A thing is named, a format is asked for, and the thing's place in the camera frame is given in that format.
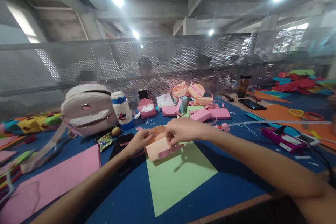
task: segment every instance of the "perforated metal sheet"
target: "perforated metal sheet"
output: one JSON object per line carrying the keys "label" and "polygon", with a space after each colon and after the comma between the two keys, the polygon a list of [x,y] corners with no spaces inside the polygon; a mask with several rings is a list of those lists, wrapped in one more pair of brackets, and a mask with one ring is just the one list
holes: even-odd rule
{"label": "perforated metal sheet", "polygon": [[[271,78],[288,69],[289,63],[291,68],[295,68],[293,63],[314,65],[321,72],[322,62],[329,64],[330,57],[313,59],[334,55],[334,44],[332,29],[320,28],[141,41],[3,45],[0,119],[59,107],[66,92],[79,84],[83,69],[96,69],[96,80],[111,91],[124,91],[135,108],[139,89],[148,89],[155,101],[169,92],[170,84],[184,80],[187,84],[201,83],[214,95],[222,95],[236,89],[240,74],[252,74],[251,86],[264,88],[272,85]],[[303,46],[300,54],[292,52]]]}

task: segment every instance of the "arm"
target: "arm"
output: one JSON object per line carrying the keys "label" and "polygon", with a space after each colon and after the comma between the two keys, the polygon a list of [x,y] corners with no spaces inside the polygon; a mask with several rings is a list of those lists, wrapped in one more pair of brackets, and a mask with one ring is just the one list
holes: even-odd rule
{"label": "arm", "polygon": [[166,137],[171,146],[196,139],[209,141],[292,197],[310,222],[332,223],[336,219],[332,210],[336,205],[335,190],[307,168],[279,153],[190,118],[169,122]]}
{"label": "arm", "polygon": [[153,137],[153,135],[148,136],[148,132],[149,129],[138,131],[125,149],[98,171],[57,200],[31,223],[71,223],[97,191],[103,188],[111,175],[127,159],[146,146],[147,142]]}

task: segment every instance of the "water bottle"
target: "water bottle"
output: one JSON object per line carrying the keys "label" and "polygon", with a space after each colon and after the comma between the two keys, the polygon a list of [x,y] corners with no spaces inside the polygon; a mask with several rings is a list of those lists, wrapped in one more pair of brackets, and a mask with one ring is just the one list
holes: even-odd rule
{"label": "water bottle", "polygon": [[118,91],[111,94],[113,109],[117,115],[122,130],[128,130],[134,127],[132,112],[129,108],[126,96],[123,92]]}

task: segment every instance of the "candy wrapper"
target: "candy wrapper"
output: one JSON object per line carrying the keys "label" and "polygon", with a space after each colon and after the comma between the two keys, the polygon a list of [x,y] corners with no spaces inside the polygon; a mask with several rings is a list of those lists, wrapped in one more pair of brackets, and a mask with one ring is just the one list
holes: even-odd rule
{"label": "candy wrapper", "polygon": [[108,146],[114,144],[114,142],[115,142],[115,140],[111,136],[111,133],[108,133],[105,136],[99,138],[98,144],[99,144],[100,152],[103,152],[104,149],[106,149]]}

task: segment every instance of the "window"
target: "window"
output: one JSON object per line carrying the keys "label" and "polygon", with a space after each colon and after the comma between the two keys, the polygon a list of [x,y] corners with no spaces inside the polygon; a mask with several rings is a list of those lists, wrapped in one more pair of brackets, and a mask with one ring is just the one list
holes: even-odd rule
{"label": "window", "polygon": [[288,46],[298,47],[305,32],[302,30],[307,29],[308,25],[309,23],[301,24],[279,31],[273,48],[273,53],[284,53]]}
{"label": "window", "polygon": [[12,13],[13,17],[15,18],[15,20],[17,21],[17,23],[21,27],[22,31],[27,36],[30,43],[39,43],[39,40],[38,40],[32,26],[30,25],[29,21],[27,20],[27,18],[23,14],[23,12],[14,5],[11,5],[9,3],[6,3],[6,4],[8,6],[8,9]]}

